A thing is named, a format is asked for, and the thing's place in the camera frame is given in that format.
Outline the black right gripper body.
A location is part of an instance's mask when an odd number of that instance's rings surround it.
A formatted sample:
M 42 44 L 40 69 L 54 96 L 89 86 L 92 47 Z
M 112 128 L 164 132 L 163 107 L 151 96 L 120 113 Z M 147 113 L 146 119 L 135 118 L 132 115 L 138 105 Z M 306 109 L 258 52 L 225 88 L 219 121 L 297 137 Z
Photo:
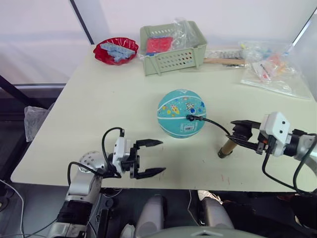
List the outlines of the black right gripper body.
M 259 131 L 259 135 L 258 135 L 258 143 L 255 149 L 255 152 L 257 154 L 262 155 L 263 151 L 266 151 L 266 146 L 268 145 L 268 135 L 263 132 L 263 131 Z

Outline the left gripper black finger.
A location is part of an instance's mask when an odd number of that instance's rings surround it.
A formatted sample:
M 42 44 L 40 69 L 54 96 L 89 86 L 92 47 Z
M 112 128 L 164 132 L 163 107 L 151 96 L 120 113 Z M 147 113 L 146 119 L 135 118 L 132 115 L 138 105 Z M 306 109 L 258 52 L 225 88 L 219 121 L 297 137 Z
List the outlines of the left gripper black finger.
M 142 146 L 153 147 L 153 146 L 157 146 L 157 145 L 160 145 L 160 144 L 163 144 L 163 142 L 159 141 L 159 140 L 154 140 L 154 139 L 142 139 L 142 140 L 137 140 L 136 141 L 135 147 L 137 149 L 139 149 Z
M 135 174 L 135 179 L 145 179 L 145 178 L 151 178 L 154 177 L 155 175 L 163 172 L 166 168 L 151 168 L 151 169 L 146 169 L 144 172 L 137 172 Z

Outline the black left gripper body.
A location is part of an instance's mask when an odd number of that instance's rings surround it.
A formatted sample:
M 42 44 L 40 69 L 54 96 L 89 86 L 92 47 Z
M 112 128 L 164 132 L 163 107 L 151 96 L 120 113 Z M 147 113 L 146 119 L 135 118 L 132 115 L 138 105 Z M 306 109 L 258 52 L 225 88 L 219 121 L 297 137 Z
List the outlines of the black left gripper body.
M 131 179 L 140 179 L 141 175 L 139 174 L 140 167 L 140 156 L 137 154 L 137 151 L 140 149 L 141 141 L 136 141 L 133 144 L 133 147 L 128 149 L 128 157 L 121 161 L 122 172 L 130 172 Z

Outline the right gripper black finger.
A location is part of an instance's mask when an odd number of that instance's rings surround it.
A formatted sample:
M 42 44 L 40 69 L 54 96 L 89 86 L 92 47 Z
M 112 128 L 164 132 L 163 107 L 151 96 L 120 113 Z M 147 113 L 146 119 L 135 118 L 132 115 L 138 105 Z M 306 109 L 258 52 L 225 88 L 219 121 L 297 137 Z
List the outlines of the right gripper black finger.
M 242 139 L 250 139 L 252 137 L 252 129 L 259 129 L 261 123 L 251 120 L 234 120 L 231 122 L 233 127 L 232 135 Z
M 232 140 L 235 144 L 240 145 L 242 147 L 252 149 L 252 150 L 257 150 L 258 144 L 250 142 L 249 139 L 252 137 L 251 136 L 244 136 L 244 135 L 226 135 L 226 137 L 230 140 Z

